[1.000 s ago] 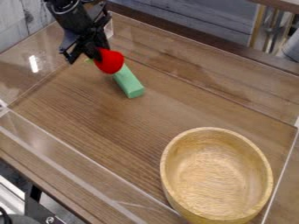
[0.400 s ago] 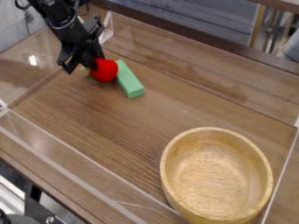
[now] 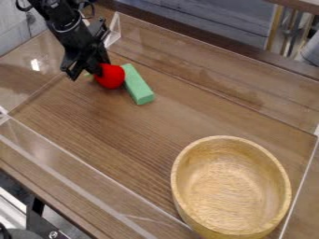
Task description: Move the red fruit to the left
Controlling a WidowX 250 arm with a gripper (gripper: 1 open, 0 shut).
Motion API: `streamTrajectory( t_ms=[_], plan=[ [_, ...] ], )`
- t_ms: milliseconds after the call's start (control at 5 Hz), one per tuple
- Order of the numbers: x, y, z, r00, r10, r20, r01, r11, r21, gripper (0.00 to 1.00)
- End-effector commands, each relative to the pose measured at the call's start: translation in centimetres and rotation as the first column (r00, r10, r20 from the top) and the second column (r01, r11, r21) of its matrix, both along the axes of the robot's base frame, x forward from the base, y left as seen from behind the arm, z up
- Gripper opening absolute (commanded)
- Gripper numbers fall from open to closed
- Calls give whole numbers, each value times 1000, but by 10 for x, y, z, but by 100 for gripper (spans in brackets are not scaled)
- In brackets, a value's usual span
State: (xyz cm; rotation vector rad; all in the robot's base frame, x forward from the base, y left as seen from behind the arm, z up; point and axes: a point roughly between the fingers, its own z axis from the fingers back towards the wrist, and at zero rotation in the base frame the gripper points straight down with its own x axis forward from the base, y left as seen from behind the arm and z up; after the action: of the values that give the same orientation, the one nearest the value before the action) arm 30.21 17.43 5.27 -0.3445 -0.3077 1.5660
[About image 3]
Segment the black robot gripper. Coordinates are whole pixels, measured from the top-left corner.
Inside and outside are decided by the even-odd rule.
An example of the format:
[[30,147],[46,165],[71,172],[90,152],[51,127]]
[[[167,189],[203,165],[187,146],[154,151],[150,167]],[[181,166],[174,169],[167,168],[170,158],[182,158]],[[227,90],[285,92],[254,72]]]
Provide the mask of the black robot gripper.
[[79,17],[66,29],[59,30],[59,42],[66,51],[60,69],[72,81],[83,71],[91,75],[103,74],[102,64],[111,63],[103,43],[108,35],[104,18],[86,25]]

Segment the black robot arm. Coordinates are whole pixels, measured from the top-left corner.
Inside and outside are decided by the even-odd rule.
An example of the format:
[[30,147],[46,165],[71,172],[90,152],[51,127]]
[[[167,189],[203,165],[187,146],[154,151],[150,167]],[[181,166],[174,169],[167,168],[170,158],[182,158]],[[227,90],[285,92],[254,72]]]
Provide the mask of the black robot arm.
[[87,17],[80,11],[80,4],[95,6],[88,0],[27,0],[28,6],[23,7],[15,0],[16,8],[28,12],[38,11],[46,20],[47,28],[60,42],[66,55],[60,70],[72,80],[86,70],[90,74],[103,76],[103,64],[110,63],[104,41],[110,35],[106,18],[99,18],[90,25],[84,24]]

